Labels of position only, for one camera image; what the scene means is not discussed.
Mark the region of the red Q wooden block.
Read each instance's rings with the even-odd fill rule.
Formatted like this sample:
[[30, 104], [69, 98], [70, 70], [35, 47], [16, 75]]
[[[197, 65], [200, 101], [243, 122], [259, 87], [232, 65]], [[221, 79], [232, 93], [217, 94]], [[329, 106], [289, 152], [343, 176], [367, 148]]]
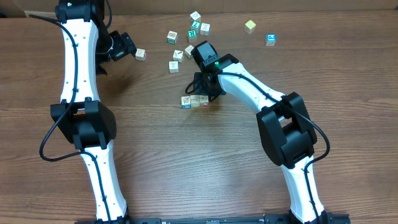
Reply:
[[209, 97], [206, 95], [200, 95], [200, 106], [208, 106], [209, 105]]

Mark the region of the yellow-edged wooden block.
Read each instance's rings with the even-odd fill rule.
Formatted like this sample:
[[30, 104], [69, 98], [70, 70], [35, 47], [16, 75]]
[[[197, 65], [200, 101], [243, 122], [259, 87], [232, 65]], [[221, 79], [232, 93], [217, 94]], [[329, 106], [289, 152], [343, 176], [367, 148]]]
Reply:
[[199, 107], [200, 106], [200, 96], [199, 95], [190, 95], [190, 104], [191, 104], [191, 107]]

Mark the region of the blue-edged wooden block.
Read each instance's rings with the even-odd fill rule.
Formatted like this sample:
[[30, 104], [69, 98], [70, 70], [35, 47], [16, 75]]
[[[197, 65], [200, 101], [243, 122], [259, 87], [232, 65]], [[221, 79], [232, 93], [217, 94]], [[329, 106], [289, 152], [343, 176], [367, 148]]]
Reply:
[[191, 108], [191, 99], [190, 96], [182, 96], [181, 97], [181, 106], [183, 109]]

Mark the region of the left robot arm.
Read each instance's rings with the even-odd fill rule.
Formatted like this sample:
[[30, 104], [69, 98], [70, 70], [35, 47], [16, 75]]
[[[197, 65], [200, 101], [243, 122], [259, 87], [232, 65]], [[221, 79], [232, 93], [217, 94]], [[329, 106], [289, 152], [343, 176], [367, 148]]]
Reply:
[[88, 169], [96, 201], [95, 223], [130, 223], [113, 159], [116, 118], [100, 101], [96, 76], [101, 64], [137, 48], [128, 33], [108, 32], [107, 1], [60, 1], [55, 8], [65, 44], [65, 78], [60, 103], [50, 115]]

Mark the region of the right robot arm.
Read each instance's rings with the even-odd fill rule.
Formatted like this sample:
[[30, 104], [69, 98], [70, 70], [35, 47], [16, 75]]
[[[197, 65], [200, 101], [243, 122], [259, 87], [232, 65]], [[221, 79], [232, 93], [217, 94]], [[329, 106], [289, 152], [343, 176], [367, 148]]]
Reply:
[[300, 95], [285, 95], [252, 76], [239, 60], [219, 56], [207, 41], [191, 55], [200, 71], [191, 87], [213, 101], [229, 93], [256, 115], [263, 150], [282, 169], [290, 195], [289, 223], [328, 223], [313, 174], [314, 145], [321, 129], [310, 119]]

